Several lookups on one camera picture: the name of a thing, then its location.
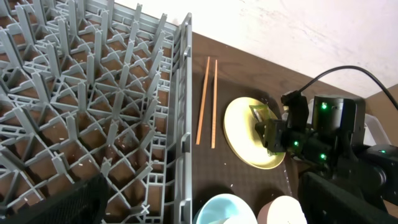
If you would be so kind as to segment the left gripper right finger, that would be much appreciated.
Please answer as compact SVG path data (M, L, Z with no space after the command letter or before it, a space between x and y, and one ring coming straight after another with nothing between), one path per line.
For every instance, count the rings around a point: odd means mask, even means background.
M298 200L307 223L397 223L396 217L311 172L299 179Z

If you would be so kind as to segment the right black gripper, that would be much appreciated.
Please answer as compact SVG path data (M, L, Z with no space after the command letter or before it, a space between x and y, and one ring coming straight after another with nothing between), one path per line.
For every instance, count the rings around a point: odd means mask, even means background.
M310 127L292 133L296 156L317 165L336 165L341 158L356 162L354 150L363 146L365 109L362 98L315 96ZM286 128L281 119L255 125L262 145L272 153L287 152Z

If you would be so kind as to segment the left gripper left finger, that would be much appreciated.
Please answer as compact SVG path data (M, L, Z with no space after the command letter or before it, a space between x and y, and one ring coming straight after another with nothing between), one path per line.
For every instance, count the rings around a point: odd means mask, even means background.
M98 224L105 216L109 186L98 174L1 221L3 224Z

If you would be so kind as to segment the green orange snack wrapper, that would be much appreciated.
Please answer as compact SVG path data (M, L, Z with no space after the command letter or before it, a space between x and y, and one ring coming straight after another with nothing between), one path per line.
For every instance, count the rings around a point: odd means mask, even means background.
M268 149L268 138L269 138L269 127L270 127L270 114L269 114L269 107L267 105L250 105L249 106L252 115L257 120L257 123L254 126L257 134L261 139L261 144L264 148L267 149L267 153L269 156L274 156L275 153Z

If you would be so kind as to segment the white pink bowl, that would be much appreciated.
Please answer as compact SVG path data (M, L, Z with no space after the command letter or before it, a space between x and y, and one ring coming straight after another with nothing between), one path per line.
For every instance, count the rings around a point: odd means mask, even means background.
M264 205L257 216L258 224L307 224L298 200L280 196Z

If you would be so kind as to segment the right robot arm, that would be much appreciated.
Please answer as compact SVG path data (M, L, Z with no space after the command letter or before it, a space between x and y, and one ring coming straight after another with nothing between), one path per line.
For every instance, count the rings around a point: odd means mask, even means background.
M254 126L271 154L289 153L325 179L348 180L377 206L397 203L397 147L363 143L363 99L317 95L309 108L305 96L290 93L281 102L287 119L261 118Z

